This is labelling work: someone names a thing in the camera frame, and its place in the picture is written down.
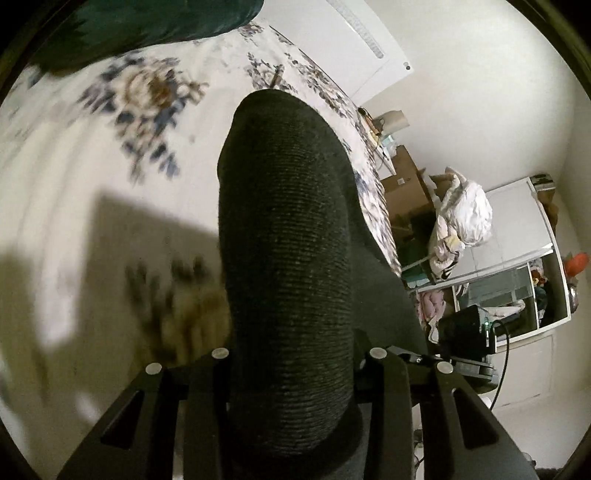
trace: dark green fabric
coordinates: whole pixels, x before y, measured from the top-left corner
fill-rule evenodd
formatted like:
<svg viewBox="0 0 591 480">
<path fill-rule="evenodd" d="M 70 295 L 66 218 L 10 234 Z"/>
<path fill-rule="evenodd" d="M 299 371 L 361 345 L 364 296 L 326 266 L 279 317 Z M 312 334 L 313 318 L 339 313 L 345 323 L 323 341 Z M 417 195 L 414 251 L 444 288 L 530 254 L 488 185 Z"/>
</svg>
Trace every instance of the dark green fabric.
<svg viewBox="0 0 591 480">
<path fill-rule="evenodd" d="M 263 0 L 87 0 L 35 53 L 57 74 L 136 48 L 214 37 L 247 24 Z"/>
<path fill-rule="evenodd" d="M 311 107 L 276 90 L 249 95 L 218 176 L 235 326 L 230 418 L 257 455 L 305 458 L 352 398 L 353 328 L 419 353 L 424 336 L 365 224 L 349 159 Z M 330 478 L 360 478 L 362 464 Z"/>
</svg>

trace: bed sheet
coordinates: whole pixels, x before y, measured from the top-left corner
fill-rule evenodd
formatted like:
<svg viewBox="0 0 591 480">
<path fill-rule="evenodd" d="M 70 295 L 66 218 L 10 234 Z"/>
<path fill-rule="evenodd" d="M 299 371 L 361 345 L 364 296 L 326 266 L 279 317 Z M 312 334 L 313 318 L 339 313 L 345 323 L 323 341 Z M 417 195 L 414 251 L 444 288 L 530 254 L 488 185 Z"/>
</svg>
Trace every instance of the bed sheet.
<svg viewBox="0 0 591 480">
<path fill-rule="evenodd" d="M 204 305 L 223 303 L 203 282 L 220 274 L 217 159 L 236 107 L 269 88 L 279 65 L 275 88 L 311 105 L 339 137 L 367 226 L 400 273 L 367 126 L 262 21 L 61 78 L 27 67 L 2 104 L 0 414 L 43 477 L 127 384 L 138 320 L 148 347 L 151 336 L 174 343 L 191 333 L 167 333 L 172 302 L 201 317 Z M 196 291 L 205 303 L 191 303 Z"/>
</svg>

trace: cable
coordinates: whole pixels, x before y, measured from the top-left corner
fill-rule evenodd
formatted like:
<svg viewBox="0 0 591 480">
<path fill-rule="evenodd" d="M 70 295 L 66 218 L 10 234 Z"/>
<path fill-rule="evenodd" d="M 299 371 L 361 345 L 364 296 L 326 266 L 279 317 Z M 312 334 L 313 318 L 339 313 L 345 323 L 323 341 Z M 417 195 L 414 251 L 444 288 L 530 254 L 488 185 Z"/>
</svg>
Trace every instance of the cable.
<svg viewBox="0 0 591 480">
<path fill-rule="evenodd" d="M 505 365 L 503 366 L 503 373 L 501 374 L 501 381 L 499 382 L 499 388 L 496 389 L 495 398 L 493 399 L 492 404 L 491 404 L 491 410 L 492 410 L 492 407 L 495 406 L 496 399 L 499 398 L 499 393 L 501 392 L 501 387 L 503 386 L 503 380 L 505 379 L 505 374 L 507 372 L 507 364 L 509 363 L 509 331 L 507 330 L 507 326 L 503 322 L 501 322 L 500 320 L 495 320 L 494 322 L 492 322 L 492 325 L 491 325 L 491 329 L 493 331 L 493 334 L 495 333 L 494 327 L 495 327 L 496 323 L 501 325 L 503 327 L 503 330 L 505 331 L 505 337 L 507 338 L 507 350 L 505 352 Z"/>
</svg>

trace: brown box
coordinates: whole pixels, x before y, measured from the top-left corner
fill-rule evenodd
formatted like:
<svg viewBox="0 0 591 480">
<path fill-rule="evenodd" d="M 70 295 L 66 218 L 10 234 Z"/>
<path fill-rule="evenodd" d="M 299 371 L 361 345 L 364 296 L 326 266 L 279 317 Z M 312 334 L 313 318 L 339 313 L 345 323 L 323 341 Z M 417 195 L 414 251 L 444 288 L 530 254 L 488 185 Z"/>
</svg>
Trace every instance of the brown box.
<svg viewBox="0 0 591 480">
<path fill-rule="evenodd" d="M 393 227 L 406 227 L 411 217 L 434 210 L 422 179 L 404 146 L 392 158 L 396 175 L 382 180 L 386 206 Z"/>
</svg>

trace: red object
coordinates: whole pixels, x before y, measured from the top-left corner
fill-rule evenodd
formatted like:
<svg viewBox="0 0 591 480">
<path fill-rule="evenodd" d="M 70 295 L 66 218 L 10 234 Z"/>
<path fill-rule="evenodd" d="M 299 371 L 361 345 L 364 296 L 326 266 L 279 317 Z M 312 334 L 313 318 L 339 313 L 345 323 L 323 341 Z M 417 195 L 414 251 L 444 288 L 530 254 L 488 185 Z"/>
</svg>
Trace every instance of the red object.
<svg viewBox="0 0 591 480">
<path fill-rule="evenodd" d="M 589 256 L 587 254 L 577 254 L 570 260 L 564 263 L 564 272 L 567 277 L 576 277 L 589 264 Z"/>
</svg>

